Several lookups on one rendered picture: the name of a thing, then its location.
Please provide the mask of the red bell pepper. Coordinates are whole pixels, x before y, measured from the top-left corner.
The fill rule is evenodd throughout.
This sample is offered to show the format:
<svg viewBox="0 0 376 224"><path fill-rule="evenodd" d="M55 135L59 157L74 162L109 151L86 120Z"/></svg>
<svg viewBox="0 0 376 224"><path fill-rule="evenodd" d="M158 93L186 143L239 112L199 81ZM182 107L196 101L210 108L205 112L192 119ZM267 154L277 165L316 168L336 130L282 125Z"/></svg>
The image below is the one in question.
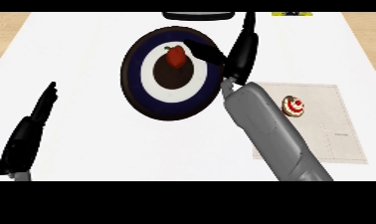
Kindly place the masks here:
<svg viewBox="0 0 376 224"><path fill-rule="evenodd" d="M168 64L179 69L187 62L186 50L182 46L165 47Z"/></svg>

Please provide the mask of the dark grey tray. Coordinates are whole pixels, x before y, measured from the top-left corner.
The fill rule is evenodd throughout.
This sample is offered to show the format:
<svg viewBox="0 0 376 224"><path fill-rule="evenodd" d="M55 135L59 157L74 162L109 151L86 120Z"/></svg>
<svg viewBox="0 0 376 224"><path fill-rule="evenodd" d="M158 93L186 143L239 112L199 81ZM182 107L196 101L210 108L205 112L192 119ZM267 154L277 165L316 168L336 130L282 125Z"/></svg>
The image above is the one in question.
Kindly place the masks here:
<svg viewBox="0 0 376 224"><path fill-rule="evenodd" d="M227 20L233 15L233 12L164 12L167 19L183 21Z"/></svg>

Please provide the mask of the beige placemat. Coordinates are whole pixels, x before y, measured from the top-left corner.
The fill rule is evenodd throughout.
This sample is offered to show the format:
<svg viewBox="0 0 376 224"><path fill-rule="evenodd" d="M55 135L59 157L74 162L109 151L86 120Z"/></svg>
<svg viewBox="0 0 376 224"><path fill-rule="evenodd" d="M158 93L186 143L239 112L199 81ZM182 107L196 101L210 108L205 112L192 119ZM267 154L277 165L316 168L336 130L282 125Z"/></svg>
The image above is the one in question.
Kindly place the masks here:
<svg viewBox="0 0 376 224"><path fill-rule="evenodd" d="M357 137L347 107L335 85L260 83L279 110L286 96L304 103L304 115L288 116L311 152L322 162L366 164L367 158Z"/></svg>

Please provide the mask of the dark blue ringed plate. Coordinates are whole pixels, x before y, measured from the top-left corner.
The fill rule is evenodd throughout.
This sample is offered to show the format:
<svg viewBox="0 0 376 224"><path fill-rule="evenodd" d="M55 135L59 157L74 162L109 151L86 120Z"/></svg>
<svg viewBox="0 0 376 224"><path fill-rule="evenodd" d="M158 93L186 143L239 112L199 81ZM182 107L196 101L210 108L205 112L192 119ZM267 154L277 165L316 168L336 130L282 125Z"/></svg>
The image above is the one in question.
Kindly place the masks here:
<svg viewBox="0 0 376 224"><path fill-rule="evenodd" d="M184 40L215 46L212 39L189 27L164 27L134 43L123 62L121 86L134 109L158 120L180 120L211 104L220 90L223 66L198 59ZM176 69L165 47L182 46L186 64Z"/></svg>

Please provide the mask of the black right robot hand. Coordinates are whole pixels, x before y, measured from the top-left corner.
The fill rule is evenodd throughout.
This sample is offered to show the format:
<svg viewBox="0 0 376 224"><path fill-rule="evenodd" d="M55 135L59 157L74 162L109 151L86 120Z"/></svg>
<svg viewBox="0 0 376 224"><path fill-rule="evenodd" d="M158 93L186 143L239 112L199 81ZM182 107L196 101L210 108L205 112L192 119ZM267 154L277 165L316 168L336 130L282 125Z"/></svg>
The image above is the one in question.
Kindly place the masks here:
<svg viewBox="0 0 376 224"><path fill-rule="evenodd" d="M243 18L242 30L227 56L217 47L193 40L184 40L193 56L202 61L223 66L223 76L233 79L233 82L241 86L246 83L255 62L258 35L254 28L255 13L248 12Z"/></svg>

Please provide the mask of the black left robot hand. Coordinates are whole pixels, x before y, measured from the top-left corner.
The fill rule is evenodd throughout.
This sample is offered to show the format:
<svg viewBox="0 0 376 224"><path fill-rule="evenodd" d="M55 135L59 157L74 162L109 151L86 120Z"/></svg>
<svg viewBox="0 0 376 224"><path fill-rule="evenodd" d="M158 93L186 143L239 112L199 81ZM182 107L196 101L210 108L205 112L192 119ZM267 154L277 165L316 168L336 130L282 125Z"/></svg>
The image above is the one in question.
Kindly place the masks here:
<svg viewBox="0 0 376 224"><path fill-rule="evenodd" d="M13 129L0 156L0 175L10 175L31 170L40 148L43 129L56 99L56 83L52 82L31 114L21 119Z"/></svg>

